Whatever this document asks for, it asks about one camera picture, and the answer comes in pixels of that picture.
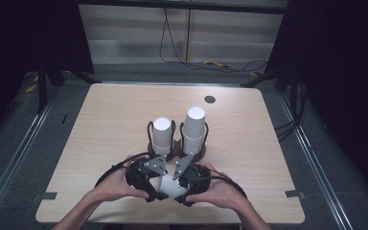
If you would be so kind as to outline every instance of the finger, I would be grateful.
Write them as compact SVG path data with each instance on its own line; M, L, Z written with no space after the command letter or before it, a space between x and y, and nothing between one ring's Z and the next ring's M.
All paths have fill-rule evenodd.
M208 202L208 195L205 193L198 195L188 195L185 200L187 202Z
M129 190L129 194L131 196L134 196L134 197L139 197L139 198L149 198L149 194L146 193L145 191L143 190L137 190L137 189L133 189L133 188L130 188Z

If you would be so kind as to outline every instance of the forearm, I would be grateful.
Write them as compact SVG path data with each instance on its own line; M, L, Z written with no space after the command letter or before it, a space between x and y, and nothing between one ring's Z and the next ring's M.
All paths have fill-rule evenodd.
M82 229L88 218L101 203L93 191L88 192L53 229Z
M239 200L238 205L234 208L234 211L238 214L246 230L267 230L270 227L265 223L261 216L256 212L253 205L249 200Z

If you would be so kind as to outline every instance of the human hand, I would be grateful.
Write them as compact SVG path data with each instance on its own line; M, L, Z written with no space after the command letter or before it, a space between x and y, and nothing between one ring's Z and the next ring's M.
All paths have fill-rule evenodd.
M127 184L126 179L126 168L128 168L134 160L139 160L142 158L144 158L144 156L140 156L126 162L123 168L109 175L92 192L95 193L101 201L114 201L125 196L149 198L149 194L145 191L137 190L130 187Z
M224 172L217 173L217 170L210 163L198 163L198 165L203 166L211 170L211 176L227 176ZM236 190L231 184L219 180L211 180L210 187L207 192L198 195L187 196L187 202L208 202L212 203L219 208L230 208L235 209L239 202L245 202L247 199Z

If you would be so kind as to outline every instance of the metal bracket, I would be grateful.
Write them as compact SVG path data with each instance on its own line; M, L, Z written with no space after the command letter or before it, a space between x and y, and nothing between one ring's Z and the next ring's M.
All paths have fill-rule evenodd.
M179 159L178 161L175 162L177 166L175 167L174 176L172 177L172 180L176 180L178 177L180 177L180 175L182 175L185 172L185 170L187 170L187 167L193 161L195 156L196 154L191 152L186 157Z
M145 168L159 175L165 175L166 172L166 157L167 155L158 156L144 164Z

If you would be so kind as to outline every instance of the gray carpet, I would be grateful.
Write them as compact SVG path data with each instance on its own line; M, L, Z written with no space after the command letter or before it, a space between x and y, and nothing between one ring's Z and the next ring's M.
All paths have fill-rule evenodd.
M232 65L236 68L244 66L241 63ZM240 84L253 79L248 72L223 74L195 71L179 63L97 65L95 71L93 77L103 81ZM53 226L35 220L38 203L33 202L32 198L45 192L89 89L87 83L70 74L64 74L64 77L67 81L61 87L54 107L0 206L0 229L50 229ZM262 91L270 118L277 127L287 123L288 119L279 95L274 91L274 82L264 81L257 88ZM19 93L11 111L2 121L0 175L27 132L37 103L36 92ZM368 229L368 185L326 131L310 100L307 101L302 126L354 229ZM306 196L301 199L306 220L302 224L270 226L273 229L339 229L294 134L281 142L281 147L297 191L304 192ZM104 225L88 223L85 229L104 229Z

